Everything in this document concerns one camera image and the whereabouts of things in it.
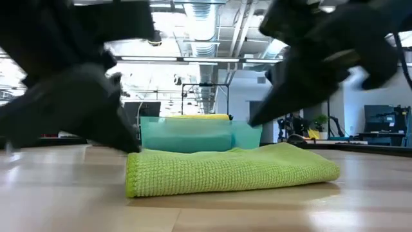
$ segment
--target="table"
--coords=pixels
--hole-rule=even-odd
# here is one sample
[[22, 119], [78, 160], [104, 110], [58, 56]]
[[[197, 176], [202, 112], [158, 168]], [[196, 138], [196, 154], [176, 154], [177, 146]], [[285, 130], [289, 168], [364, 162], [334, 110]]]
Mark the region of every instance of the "table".
[[412, 159], [317, 150], [331, 183], [126, 199], [126, 157], [64, 146], [0, 154], [0, 231], [412, 231]]
[[359, 133], [361, 140], [372, 145], [401, 146], [405, 133]]

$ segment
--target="teal container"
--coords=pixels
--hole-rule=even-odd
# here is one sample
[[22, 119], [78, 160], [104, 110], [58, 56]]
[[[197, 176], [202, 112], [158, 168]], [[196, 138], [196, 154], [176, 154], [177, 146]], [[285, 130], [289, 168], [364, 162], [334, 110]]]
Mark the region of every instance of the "teal container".
[[194, 153], [259, 147], [262, 127], [215, 119], [141, 117], [142, 146], [150, 150]]

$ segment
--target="wood surface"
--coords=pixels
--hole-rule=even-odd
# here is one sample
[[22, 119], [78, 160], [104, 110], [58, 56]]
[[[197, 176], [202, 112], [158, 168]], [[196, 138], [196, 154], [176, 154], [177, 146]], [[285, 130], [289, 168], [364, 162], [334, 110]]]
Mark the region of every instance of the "wood surface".
[[127, 199], [126, 156], [66, 146], [0, 154], [0, 231], [412, 231], [412, 159], [322, 150], [332, 183]]

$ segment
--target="fluorescent light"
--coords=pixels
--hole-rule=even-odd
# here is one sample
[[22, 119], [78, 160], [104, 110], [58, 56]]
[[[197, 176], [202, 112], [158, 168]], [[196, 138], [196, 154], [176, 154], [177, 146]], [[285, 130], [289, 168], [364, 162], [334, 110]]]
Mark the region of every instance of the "fluorescent light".
[[239, 59], [235, 58], [185, 57], [183, 60], [189, 62], [239, 62]]
[[206, 44], [216, 44], [216, 45], [220, 44], [220, 42], [216, 42], [216, 41], [192, 41], [188, 39], [184, 39], [183, 43], [206, 43]]
[[336, 7], [334, 6], [320, 6], [319, 7], [321, 10], [323, 10], [326, 13], [332, 13], [335, 11]]
[[189, 62], [189, 64], [197, 64], [197, 65], [218, 65], [217, 63], [209, 63], [209, 62]]
[[166, 64], [166, 65], [188, 65], [189, 62], [180, 61], [119, 61], [120, 64]]
[[196, 1], [193, 1], [193, 0], [174, 0], [174, 3], [196, 3], [196, 4], [205, 3], [205, 4], [216, 4], [216, 5], [222, 4], [222, 5], [224, 5], [224, 4], [227, 3], [227, 1], [226, 0], [196, 0]]
[[122, 57], [123, 61], [177, 61], [176, 57]]
[[280, 62], [279, 59], [246, 59], [246, 63], [268, 63], [275, 64]]

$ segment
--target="folded towel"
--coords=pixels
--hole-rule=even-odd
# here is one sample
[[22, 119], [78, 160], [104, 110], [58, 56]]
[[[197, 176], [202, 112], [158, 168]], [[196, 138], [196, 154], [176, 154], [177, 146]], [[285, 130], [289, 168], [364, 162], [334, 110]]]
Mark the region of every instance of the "folded towel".
[[320, 155], [281, 143], [192, 154], [144, 150], [127, 158], [127, 197], [241, 191], [336, 180], [339, 167]]

